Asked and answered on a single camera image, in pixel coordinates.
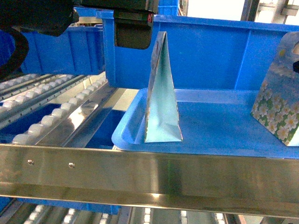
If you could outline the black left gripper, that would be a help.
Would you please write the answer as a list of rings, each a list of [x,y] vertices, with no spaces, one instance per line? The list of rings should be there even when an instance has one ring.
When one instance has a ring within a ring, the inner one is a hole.
[[[157,0],[80,0],[82,7],[114,10],[114,45],[129,49],[147,49],[151,26],[158,13]]]

